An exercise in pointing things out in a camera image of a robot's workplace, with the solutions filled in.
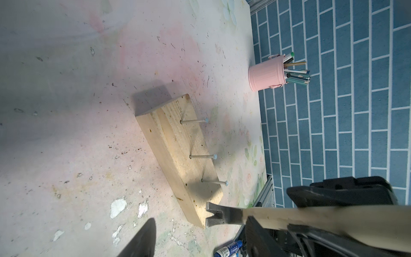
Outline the wooden block with nails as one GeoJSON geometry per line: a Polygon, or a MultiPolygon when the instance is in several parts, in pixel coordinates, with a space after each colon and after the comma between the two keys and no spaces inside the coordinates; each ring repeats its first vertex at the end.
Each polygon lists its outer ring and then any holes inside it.
{"type": "Polygon", "coordinates": [[[194,106],[188,94],[169,100],[136,117],[179,205],[189,223],[205,228],[210,216],[206,204],[220,203],[223,189],[218,181],[214,160],[189,158],[209,153],[199,123],[181,124],[196,120],[194,106]]]}

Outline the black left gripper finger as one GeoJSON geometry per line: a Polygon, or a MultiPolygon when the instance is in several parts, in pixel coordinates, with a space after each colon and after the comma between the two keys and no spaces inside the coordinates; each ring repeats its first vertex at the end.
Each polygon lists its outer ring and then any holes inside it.
{"type": "Polygon", "coordinates": [[[117,257],[153,257],[156,245],[156,222],[150,218],[117,257]]]}

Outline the steel claw hammer wooden handle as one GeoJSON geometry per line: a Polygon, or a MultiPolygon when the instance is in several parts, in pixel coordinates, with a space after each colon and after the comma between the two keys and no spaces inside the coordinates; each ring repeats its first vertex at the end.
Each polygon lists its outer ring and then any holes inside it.
{"type": "Polygon", "coordinates": [[[234,208],[206,204],[212,215],[205,226],[243,225],[254,217],[266,229],[285,230],[288,225],[318,228],[349,236],[363,244],[394,250],[411,251],[411,208],[409,206],[376,205],[305,208],[234,208]]]}

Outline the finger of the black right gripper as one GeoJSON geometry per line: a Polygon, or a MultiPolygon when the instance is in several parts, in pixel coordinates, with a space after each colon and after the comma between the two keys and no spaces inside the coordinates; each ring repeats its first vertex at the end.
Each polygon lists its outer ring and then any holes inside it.
{"type": "Polygon", "coordinates": [[[325,179],[309,186],[289,187],[297,207],[397,205],[391,185],[380,176],[325,179]]]}
{"type": "Polygon", "coordinates": [[[383,250],[308,226],[288,230],[264,229],[252,216],[246,220],[246,251],[250,257],[409,257],[409,253],[383,250]]]}

